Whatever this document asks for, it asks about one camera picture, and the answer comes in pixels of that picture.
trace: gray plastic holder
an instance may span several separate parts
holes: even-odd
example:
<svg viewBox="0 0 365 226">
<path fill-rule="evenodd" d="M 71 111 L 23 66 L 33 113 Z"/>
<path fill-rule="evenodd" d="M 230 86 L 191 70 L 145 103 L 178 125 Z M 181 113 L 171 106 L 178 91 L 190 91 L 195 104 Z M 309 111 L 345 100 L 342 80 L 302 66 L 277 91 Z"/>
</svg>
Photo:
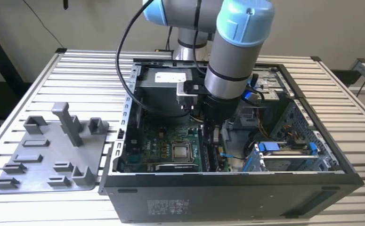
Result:
<svg viewBox="0 0 365 226">
<path fill-rule="evenodd" d="M 67 103 L 54 104 L 59 122 L 45 122 L 41 116 L 26 119 L 25 135 L 1 168 L 0 194 L 94 188 L 109 125 L 99 118 L 78 121 L 67 108 Z"/>
</svg>

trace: slotted aluminum tabletop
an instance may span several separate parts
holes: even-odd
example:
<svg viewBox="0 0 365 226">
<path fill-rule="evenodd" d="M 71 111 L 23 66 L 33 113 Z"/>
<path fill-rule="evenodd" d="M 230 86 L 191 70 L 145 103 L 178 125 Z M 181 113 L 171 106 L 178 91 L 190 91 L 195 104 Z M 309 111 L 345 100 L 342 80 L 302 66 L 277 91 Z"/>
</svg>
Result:
<svg viewBox="0 0 365 226">
<path fill-rule="evenodd" d="M 123 52 L 121 69 L 127 79 L 133 58 L 169 59 L 169 53 Z M 53 102 L 69 102 L 79 120 L 101 117 L 109 121 L 106 141 L 114 140 L 121 118 L 123 90 L 114 70 L 114 54 L 107 51 L 67 50 L 55 54 L 27 93 L 0 128 L 0 169 L 23 135 L 27 115 L 50 114 Z M 346 158 L 365 180 L 365 107 L 333 76 L 322 62 L 309 57 L 261 56 L 259 63 L 283 64 Z M 110 144 L 103 147 L 106 153 Z M 0 225 L 119 225 L 106 196 L 97 188 L 83 192 L 0 195 Z M 342 198 L 310 220 L 295 222 L 201 222 L 171 225 L 310 225 L 365 226 L 365 186 Z"/>
</svg>

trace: power cable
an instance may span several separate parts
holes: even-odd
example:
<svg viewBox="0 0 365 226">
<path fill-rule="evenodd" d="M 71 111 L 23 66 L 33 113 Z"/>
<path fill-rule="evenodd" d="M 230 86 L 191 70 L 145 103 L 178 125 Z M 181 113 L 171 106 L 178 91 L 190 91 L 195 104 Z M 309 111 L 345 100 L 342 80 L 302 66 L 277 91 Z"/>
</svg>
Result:
<svg viewBox="0 0 365 226">
<path fill-rule="evenodd" d="M 149 6 L 149 4 L 153 2 L 153 0 L 147 0 L 145 2 L 145 4 L 142 5 L 142 7 L 139 8 L 139 10 L 137 11 L 137 13 L 134 14 L 131 20 L 129 21 L 129 24 L 125 28 L 125 31 L 123 31 L 123 34 L 121 36 L 121 41 L 119 41 L 119 44 L 118 44 L 118 47 L 117 47 L 117 51 L 115 51 L 115 55 L 114 55 L 114 66 L 115 66 L 115 69 L 117 69 L 117 75 L 118 75 L 118 78 L 119 78 L 119 81 L 121 81 L 121 86 L 123 87 L 127 95 L 130 96 L 131 100 L 134 101 L 134 103 L 142 108 L 145 109 L 147 112 L 158 115 L 158 116 L 162 116 L 162 117 L 169 117 L 169 118 L 181 118 L 183 116 L 186 116 L 189 114 L 189 110 L 185 111 L 185 113 L 182 114 L 165 114 L 162 113 L 162 111 L 154 109 L 153 107 L 145 105 L 142 102 L 139 102 L 139 100 L 135 98 L 135 96 L 133 95 L 131 91 L 129 90 L 127 86 L 126 86 L 126 82 L 123 80 L 123 77 L 122 77 L 122 74 L 121 74 L 121 68 L 119 68 L 119 54 L 121 54 L 121 48 L 123 46 L 123 42 L 125 42 L 125 39 L 126 39 L 126 35 L 129 33 L 129 30 L 130 30 L 130 27 L 135 21 L 135 19 L 138 18 L 139 14 L 142 13 L 142 11 L 145 10 L 145 8 Z"/>
<path fill-rule="evenodd" d="M 33 11 L 33 8 L 30 7 L 30 5 L 26 3 L 25 0 L 21 0 L 21 1 L 25 3 L 26 7 L 27 7 L 27 8 L 30 9 L 30 11 L 33 12 L 33 14 L 34 14 L 34 16 L 37 17 L 37 19 L 38 19 L 38 21 L 39 21 L 42 27 L 43 27 L 45 30 L 50 33 L 50 35 L 51 35 L 51 37 L 55 39 L 55 42 L 58 43 L 58 45 L 59 45 L 62 48 L 65 48 L 63 45 L 61 44 L 61 42 L 57 40 L 54 34 L 51 34 L 50 30 L 45 27 L 42 21 L 41 21 L 39 17 L 37 16 L 35 12 Z"/>
</svg>

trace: label sticker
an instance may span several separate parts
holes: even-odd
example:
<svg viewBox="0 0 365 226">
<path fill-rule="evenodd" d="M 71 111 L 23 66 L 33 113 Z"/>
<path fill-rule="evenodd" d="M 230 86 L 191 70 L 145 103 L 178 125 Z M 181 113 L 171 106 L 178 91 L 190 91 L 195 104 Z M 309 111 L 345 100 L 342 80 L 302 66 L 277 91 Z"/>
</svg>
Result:
<svg viewBox="0 0 365 226">
<path fill-rule="evenodd" d="M 174 73 L 174 72 L 157 72 L 154 77 L 154 82 L 163 83 L 177 83 L 186 81 L 185 73 Z"/>
<path fill-rule="evenodd" d="M 179 215 L 186 214 L 189 199 L 147 200 L 149 215 Z"/>
</svg>

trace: motherboard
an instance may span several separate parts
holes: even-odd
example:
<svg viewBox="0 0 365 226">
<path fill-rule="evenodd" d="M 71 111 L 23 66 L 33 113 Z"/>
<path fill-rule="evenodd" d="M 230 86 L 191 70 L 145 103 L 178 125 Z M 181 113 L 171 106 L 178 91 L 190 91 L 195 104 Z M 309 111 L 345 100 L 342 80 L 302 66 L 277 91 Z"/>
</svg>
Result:
<svg viewBox="0 0 365 226">
<path fill-rule="evenodd" d="M 149 127 L 139 149 L 126 154 L 125 172 L 201 172 L 198 128 Z"/>
</svg>

